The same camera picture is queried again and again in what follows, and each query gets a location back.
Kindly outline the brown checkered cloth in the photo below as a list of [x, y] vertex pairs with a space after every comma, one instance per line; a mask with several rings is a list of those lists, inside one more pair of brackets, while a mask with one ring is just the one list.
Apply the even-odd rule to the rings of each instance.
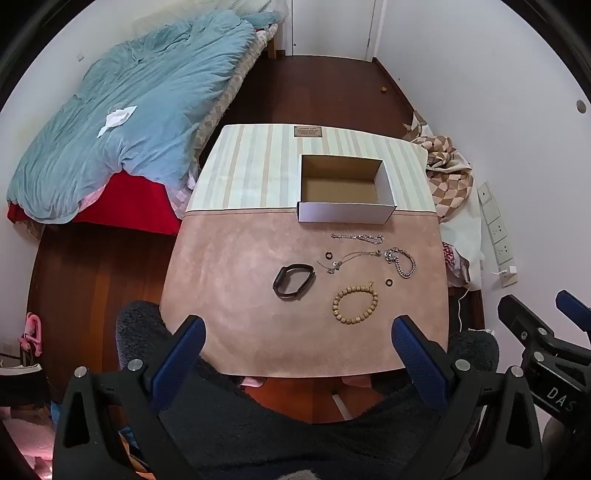
[[458, 151], [452, 139], [432, 132], [427, 121], [413, 112], [403, 137], [427, 151], [426, 176], [439, 222], [449, 221], [468, 201], [473, 187], [472, 166]]

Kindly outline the black fitness band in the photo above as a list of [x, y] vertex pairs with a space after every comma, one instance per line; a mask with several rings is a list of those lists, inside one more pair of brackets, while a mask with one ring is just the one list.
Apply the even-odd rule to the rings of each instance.
[[315, 268], [295, 263], [280, 268], [273, 280], [273, 293], [283, 301], [301, 299], [315, 282]]

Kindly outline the white paper on duvet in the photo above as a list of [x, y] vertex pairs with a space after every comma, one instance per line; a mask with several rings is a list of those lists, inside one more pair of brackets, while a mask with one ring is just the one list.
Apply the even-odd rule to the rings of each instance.
[[98, 131], [97, 137], [102, 137], [107, 131], [126, 123], [136, 110], [136, 106], [116, 109], [105, 117], [104, 125]]

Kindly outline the white wall outlet strip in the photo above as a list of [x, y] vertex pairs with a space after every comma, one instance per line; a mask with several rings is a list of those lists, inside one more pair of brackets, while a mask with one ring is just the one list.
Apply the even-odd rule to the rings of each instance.
[[[492, 243], [494, 258], [497, 263], [497, 272], [507, 268], [509, 265], [516, 266], [508, 231], [499, 206], [487, 182], [482, 183], [478, 187], [478, 199]], [[512, 277], [497, 277], [502, 288], [508, 288], [518, 282], [518, 272]]]

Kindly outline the white door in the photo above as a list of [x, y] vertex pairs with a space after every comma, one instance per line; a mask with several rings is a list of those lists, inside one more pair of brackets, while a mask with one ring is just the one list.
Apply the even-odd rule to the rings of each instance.
[[293, 54], [365, 60], [375, 7], [375, 1], [294, 0]]

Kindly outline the pink slippers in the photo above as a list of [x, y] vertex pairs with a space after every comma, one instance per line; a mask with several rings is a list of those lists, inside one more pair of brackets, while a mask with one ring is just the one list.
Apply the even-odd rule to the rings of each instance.
[[42, 324], [40, 318], [28, 312], [25, 315], [24, 332], [18, 339], [21, 349], [34, 357], [42, 354]]

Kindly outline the red printed plastic bag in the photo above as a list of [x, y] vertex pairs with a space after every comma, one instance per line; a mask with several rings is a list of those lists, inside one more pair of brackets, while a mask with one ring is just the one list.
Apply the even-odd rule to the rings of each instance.
[[468, 288], [471, 281], [469, 272], [470, 263], [458, 253], [453, 245], [447, 242], [443, 243], [443, 253], [448, 286]]

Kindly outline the white cardboard box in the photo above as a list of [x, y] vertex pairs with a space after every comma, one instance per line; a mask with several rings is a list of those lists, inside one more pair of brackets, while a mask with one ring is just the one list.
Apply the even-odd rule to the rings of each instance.
[[381, 159], [303, 154], [297, 220], [383, 225], [398, 207]]

